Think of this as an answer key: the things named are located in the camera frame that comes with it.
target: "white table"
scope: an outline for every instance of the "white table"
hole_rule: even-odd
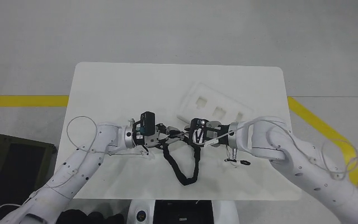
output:
[[[176,111],[193,83],[202,82],[234,100],[246,101],[254,116],[275,115],[290,127],[289,108],[282,70],[277,67],[201,66],[179,64],[80,63],[76,66],[60,141],[58,167],[74,147],[65,128],[79,115],[96,122],[128,125],[144,111],[162,122],[183,129]],[[93,138],[93,127],[75,121],[70,135],[77,144]],[[268,161],[240,152],[250,166],[233,167],[224,161],[224,148],[201,151],[199,179],[182,186],[162,152],[146,160],[128,156],[106,156],[105,162],[79,191],[76,198],[92,199],[220,199],[297,200],[301,191],[274,170]],[[183,173],[192,175],[194,159],[186,146],[171,150]]]

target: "white robotic arm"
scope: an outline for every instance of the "white robotic arm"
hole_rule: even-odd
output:
[[[42,188],[0,223],[56,223],[67,204],[104,162],[106,154],[133,147],[131,127],[98,125],[92,145],[77,148]]]
[[[248,148],[249,126],[253,125],[252,147]],[[321,151],[309,142],[297,139],[283,120],[260,117],[250,122],[232,123],[229,146],[256,157],[269,159],[271,165],[293,184],[315,197],[344,224],[358,223],[358,189],[348,178],[339,174],[337,166],[325,158],[329,170],[324,170]]]

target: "yellow tape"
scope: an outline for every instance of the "yellow tape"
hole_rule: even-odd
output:
[[[68,96],[0,96],[0,106],[67,106]]]
[[[349,142],[344,136],[339,134],[333,128],[331,128],[326,122],[321,120],[319,117],[314,115],[311,111],[305,108],[302,104],[296,101],[292,97],[287,97],[289,108],[303,120],[305,120],[309,125],[311,125],[314,129],[319,131],[322,135],[324,135],[328,139],[340,139],[346,142]],[[341,141],[332,141],[336,146],[338,146],[342,153],[345,163],[348,164],[349,161],[355,157],[355,151],[349,144]],[[353,184],[358,185],[358,169],[350,172],[349,174],[350,180]]]
[[[0,96],[0,106],[2,107],[21,107],[21,106],[67,106],[69,96]],[[348,140],[331,128],[327,123],[314,115],[311,111],[305,108],[302,104],[292,97],[288,97],[289,108],[313,128],[323,134],[329,139]],[[346,164],[349,160],[355,157],[355,152],[347,143],[340,141],[333,141],[343,152]],[[358,185],[358,169],[351,172],[350,180]]]

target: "concrete floor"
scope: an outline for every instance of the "concrete floor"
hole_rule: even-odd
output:
[[[334,0],[3,0],[0,95],[68,95],[77,63],[278,66],[288,96],[356,146],[358,2]],[[0,133],[58,144],[65,108],[0,108]],[[291,113],[294,133],[324,137]],[[128,201],[76,200],[85,212]],[[244,224],[337,218],[303,193],[294,202],[237,202]]]

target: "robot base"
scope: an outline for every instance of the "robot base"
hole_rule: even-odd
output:
[[[132,200],[127,224],[239,224],[232,200]]]

